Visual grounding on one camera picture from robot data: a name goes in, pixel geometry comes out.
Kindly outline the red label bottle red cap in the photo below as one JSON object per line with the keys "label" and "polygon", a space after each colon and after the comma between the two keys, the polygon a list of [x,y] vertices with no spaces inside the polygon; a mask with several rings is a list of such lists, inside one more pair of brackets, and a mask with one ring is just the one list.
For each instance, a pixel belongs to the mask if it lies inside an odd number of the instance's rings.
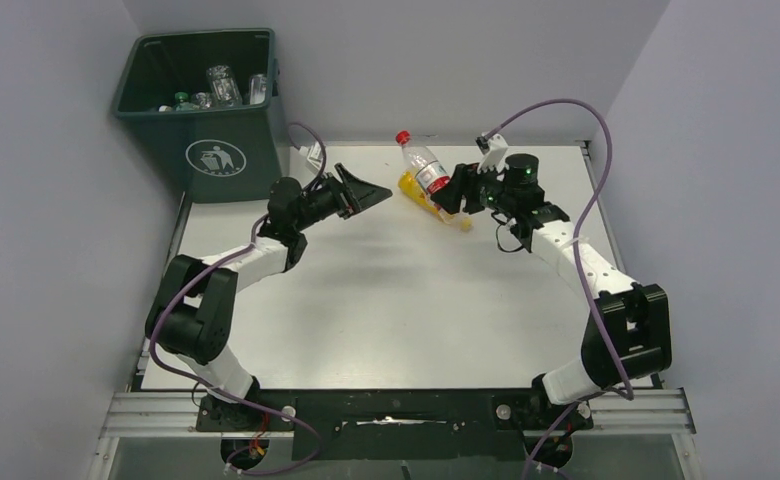
{"label": "red label bottle red cap", "polygon": [[449,183],[450,176],[436,155],[426,146],[415,145],[408,131],[398,132],[395,140],[401,148],[408,170],[427,195],[432,195]]}

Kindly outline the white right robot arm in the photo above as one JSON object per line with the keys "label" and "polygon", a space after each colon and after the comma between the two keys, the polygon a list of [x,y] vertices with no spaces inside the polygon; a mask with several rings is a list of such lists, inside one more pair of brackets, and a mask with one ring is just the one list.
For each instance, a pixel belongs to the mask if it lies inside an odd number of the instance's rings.
{"label": "white right robot arm", "polygon": [[568,404],[672,364],[669,300],[657,284],[641,284],[607,261],[579,234],[538,181],[538,157],[518,153],[502,167],[460,164],[429,188],[430,199],[456,214],[488,210],[506,220],[521,249],[536,255],[587,301],[588,323],[576,358],[539,376],[528,400],[538,425],[556,425]]}

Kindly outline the clear unlabelled bottle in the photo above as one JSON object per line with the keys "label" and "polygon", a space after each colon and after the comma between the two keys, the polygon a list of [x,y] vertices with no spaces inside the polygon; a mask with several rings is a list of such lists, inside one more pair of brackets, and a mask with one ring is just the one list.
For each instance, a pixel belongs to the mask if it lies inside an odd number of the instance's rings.
{"label": "clear unlabelled bottle", "polygon": [[211,66],[206,69],[206,78],[218,106],[239,107],[243,105],[243,97],[230,66]]}

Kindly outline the yellow juice bottle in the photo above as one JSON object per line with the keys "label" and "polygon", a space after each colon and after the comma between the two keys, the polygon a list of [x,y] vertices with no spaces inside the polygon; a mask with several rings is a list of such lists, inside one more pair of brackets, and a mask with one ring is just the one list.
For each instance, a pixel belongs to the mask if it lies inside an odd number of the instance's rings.
{"label": "yellow juice bottle", "polygon": [[416,182],[410,170],[406,170],[399,177],[397,187],[409,200],[436,217],[443,224],[461,232],[470,232],[473,229],[474,225],[468,214],[448,214],[444,210],[439,209]]}

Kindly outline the green tinted bottle white cap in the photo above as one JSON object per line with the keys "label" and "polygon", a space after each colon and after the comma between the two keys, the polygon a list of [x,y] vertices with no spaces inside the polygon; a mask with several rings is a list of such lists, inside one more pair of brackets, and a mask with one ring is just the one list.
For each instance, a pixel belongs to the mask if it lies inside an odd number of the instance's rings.
{"label": "green tinted bottle white cap", "polygon": [[169,112],[169,111],[193,111],[199,110],[200,106],[193,103],[190,100],[190,96],[183,91],[176,92],[173,97],[173,103],[171,105],[162,104],[157,107],[157,112]]}

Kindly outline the blue label crushed bottle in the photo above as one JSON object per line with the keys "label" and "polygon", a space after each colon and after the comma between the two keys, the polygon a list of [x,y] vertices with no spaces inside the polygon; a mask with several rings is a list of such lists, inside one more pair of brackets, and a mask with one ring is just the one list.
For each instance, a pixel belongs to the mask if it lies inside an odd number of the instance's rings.
{"label": "blue label crushed bottle", "polygon": [[215,99],[210,92],[194,93],[191,96],[191,103],[201,110],[212,109],[216,105]]}

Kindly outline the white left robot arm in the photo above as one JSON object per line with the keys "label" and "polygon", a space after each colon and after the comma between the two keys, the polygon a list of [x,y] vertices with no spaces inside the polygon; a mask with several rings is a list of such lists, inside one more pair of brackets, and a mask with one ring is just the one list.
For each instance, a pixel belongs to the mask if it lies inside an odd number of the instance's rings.
{"label": "white left robot arm", "polygon": [[248,403],[259,382],[228,346],[237,294],[292,270],[308,246],[309,227],[331,216],[348,219],[391,196],[342,164],[307,187],[292,177],[276,180],[247,244],[205,258],[177,255],[168,263],[146,320],[151,359],[220,401]]}

